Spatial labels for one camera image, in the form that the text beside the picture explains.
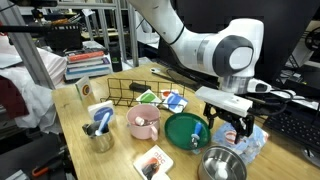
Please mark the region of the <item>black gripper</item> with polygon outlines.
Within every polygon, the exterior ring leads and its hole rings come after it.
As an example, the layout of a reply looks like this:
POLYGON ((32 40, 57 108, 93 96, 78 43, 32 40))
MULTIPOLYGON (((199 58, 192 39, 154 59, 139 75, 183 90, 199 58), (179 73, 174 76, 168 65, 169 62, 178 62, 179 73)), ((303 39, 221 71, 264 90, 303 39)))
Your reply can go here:
POLYGON ((208 128, 212 129, 214 126, 215 118, 219 117, 221 120, 229 122, 236 130, 236 137, 234 144, 241 141, 242 136, 249 137, 253 132, 254 116, 245 115, 241 117, 232 112, 228 112, 221 108, 215 107, 209 103, 205 104, 203 115, 208 119, 208 128))

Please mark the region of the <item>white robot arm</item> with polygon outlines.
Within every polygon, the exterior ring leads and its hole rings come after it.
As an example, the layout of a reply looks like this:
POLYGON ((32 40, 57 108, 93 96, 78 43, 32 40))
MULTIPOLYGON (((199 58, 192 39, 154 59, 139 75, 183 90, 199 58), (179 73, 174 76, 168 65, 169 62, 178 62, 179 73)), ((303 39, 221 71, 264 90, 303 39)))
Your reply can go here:
POLYGON ((250 136, 254 117, 246 93, 267 93, 271 86, 254 77, 262 48, 264 24, 251 18, 232 20, 217 33, 188 30, 170 0, 127 0, 170 46, 185 68, 215 76, 219 88, 202 86, 197 98, 216 110, 216 116, 231 123, 236 137, 250 136))

